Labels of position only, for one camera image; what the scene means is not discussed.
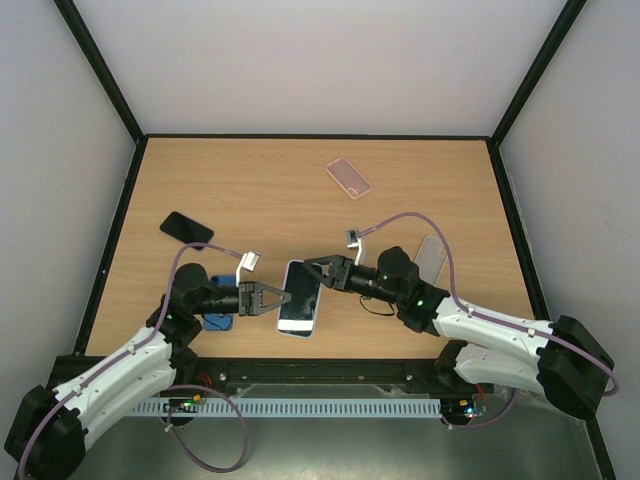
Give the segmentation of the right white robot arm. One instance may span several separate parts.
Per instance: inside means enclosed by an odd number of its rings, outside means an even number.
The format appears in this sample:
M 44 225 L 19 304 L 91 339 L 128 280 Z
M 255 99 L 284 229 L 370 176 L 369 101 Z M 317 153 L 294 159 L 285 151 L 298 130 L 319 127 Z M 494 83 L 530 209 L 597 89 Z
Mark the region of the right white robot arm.
M 391 304 L 410 330 L 452 340 L 455 356 L 439 363 L 436 379 L 455 392 L 489 383 L 544 396 L 575 418 L 595 416 L 607 395 L 614 362 L 577 319 L 530 320 L 464 302 L 422 280 L 418 266 L 395 246 L 375 267 L 331 255 L 307 259 L 305 270 L 325 286 Z

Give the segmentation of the blue phone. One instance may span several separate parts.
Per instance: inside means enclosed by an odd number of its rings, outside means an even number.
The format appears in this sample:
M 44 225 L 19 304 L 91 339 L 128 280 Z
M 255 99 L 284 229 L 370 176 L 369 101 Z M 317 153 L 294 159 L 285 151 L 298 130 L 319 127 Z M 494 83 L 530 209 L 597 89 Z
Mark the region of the blue phone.
M 210 280 L 216 286 L 235 285 L 235 277 L 233 275 L 214 275 Z M 202 314 L 201 318 L 205 331 L 224 332 L 230 331 L 233 327 L 232 314 Z

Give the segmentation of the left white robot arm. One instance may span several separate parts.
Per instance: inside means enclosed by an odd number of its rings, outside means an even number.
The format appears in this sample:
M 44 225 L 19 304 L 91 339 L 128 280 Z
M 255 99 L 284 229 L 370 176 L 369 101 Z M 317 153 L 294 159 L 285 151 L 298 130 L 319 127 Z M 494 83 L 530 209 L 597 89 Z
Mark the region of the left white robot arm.
M 201 314 L 259 316 L 288 303 L 289 293 L 256 281 L 211 282 L 204 267 L 172 271 L 160 306 L 123 346 L 76 377 L 22 398 L 4 443 L 19 479 L 66 479 L 92 445 L 149 397 L 191 386 L 197 356 L 189 345 Z

